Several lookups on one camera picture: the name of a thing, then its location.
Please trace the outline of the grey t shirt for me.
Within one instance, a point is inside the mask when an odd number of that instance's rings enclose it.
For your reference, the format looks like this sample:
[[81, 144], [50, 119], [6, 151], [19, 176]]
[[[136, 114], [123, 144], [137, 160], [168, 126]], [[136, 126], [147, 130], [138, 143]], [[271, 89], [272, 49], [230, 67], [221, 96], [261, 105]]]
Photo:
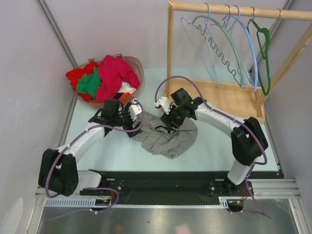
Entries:
[[153, 155], [175, 159], [185, 153], [196, 141], [198, 128], [185, 119], [177, 130], [170, 130], [160, 119], [146, 112], [140, 132], [132, 137], [141, 147]]

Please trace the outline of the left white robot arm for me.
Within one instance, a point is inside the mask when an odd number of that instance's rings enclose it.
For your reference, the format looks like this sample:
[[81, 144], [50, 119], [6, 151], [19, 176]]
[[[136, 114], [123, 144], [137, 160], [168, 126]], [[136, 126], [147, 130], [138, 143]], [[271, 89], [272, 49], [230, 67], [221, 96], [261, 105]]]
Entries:
[[48, 198], [58, 195], [71, 196], [81, 190], [104, 194], [108, 183], [103, 175], [93, 169], [79, 171], [77, 163], [98, 141], [112, 130], [136, 135], [143, 121], [135, 124], [137, 117], [144, 117], [142, 104], [133, 99], [126, 105], [116, 99], [108, 99], [102, 108], [88, 120], [85, 128], [70, 142], [57, 149], [47, 149], [42, 155], [38, 184], [45, 189]]

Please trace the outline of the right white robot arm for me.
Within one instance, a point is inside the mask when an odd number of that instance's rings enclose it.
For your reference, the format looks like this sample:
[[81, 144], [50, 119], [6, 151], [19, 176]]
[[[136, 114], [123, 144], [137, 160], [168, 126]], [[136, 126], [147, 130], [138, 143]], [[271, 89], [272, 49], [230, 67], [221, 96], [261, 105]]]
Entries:
[[227, 174], [225, 191], [229, 195], [237, 195], [242, 191], [242, 182], [249, 176], [260, 156], [265, 155], [268, 142], [259, 121], [250, 117], [242, 119], [213, 107], [203, 96], [191, 98], [180, 88], [171, 98], [160, 97], [155, 107], [164, 111], [161, 120], [169, 130], [177, 130], [188, 118], [207, 123], [224, 134], [232, 143], [234, 162]]

